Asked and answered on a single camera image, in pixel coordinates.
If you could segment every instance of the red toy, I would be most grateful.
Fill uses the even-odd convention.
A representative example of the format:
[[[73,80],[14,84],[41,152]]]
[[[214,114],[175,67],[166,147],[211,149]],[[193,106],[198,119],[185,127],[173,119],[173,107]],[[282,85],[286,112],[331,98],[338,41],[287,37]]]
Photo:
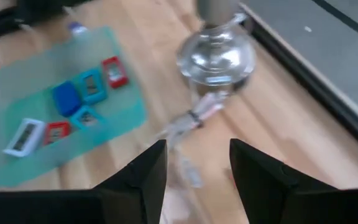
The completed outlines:
[[[45,132],[44,144],[51,144],[70,134],[70,124],[67,121],[49,123]]]
[[[102,61],[103,72],[109,77],[111,88],[119,88],[128,83],[125,68],[117,56]]]

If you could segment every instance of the wooden surface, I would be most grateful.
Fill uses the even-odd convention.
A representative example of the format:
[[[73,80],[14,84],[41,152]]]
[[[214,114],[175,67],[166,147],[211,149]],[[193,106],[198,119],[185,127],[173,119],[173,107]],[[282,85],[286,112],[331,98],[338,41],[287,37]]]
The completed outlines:
[[[76,11],[86,26],[107,25],[115,31],[137,72],[150,118],[139,129],[17,189],[93,187],[135,158],[164,124],[191,107],[175,53],[201,24],[192,0],[96,0]],[[0,37],[0,67],[68,38],[67,22],[64,17],[36,27],[42,41],[26,32]],[[175,180],[177,172],[171,171],[171,191],[163,209],[170,221],[165,223],[247,223],[226,175],[230,138],[242,139],[336,187],[358,187],[358,143],[264,49],[252,43],[257,68],[249,86],[230,97],[224,110],[179,146],[198,168],[204,185],[191,189]]]

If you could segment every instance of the clear plastic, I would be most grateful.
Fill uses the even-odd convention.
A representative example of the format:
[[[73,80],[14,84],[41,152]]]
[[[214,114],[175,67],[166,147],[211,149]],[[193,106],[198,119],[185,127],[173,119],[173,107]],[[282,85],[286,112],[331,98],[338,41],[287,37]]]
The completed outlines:
[[[125,65],[129,84],[113,90],[94,109],[105,118],[86,130],[75,129],[67,138],[40,147],[31,155],[15,158],[2,153],[22,118],[45,122],[67,120],[54,107],[51,89],[65,81],[78,82],[78,75],[101,61],[118,55]],[[95,146],[140,126],[146,119],[145,105],[135,75],[111,30],[90,30],[27,60],[0,69],[0,187],[10,187],[37,177]]]

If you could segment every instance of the small toy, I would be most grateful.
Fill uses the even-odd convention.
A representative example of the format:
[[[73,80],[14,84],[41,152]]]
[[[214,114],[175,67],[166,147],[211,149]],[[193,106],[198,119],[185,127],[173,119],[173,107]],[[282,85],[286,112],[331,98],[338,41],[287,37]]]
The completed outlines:
[[[81,74],[80,90],[87,104],[94,104],[107,98],[101,73],[98,69],[91,69]]]
[[[75,124],[80,129],[85,129],[89,126],[92,126],[100,121],[103,118],[95,112],[88,105],[82,106],[71,118],[70,121]]]
[[[43,121],[24,118],[4,152],[17,157],[29,155],[39,145],[44,131]]]
[[[69,117],[81,107],[81,98],[70,81],[55,87],[52,95],[56,108],[62,116]]]
[[[104,60],[102,65],[104,73],[109,76],[111,88],[119,88],[128,83],[125,68],[117,56]]]
[[[48,145],[70,134],[70,124],[67,121],[49,123],[45,132],[44,144]]]

